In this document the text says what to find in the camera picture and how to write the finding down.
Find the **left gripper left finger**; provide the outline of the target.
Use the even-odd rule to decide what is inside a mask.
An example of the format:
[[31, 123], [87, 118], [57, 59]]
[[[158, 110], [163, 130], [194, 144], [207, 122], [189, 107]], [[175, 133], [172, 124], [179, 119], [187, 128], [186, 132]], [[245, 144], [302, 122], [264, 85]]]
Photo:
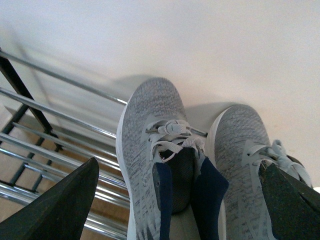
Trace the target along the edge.
[[33, 202], [1, 222], [2, 240], [79, 240], [90, 212], [99, 165], [90, 158]]

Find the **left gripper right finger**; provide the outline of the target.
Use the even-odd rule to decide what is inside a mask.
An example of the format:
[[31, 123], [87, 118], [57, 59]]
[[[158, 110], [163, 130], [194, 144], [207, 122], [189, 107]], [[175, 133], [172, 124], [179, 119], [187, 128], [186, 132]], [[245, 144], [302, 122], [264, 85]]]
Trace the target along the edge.
[[320, 193], [267, 160], [261, 162], [258, 176], [274, 237], [318, 240]]

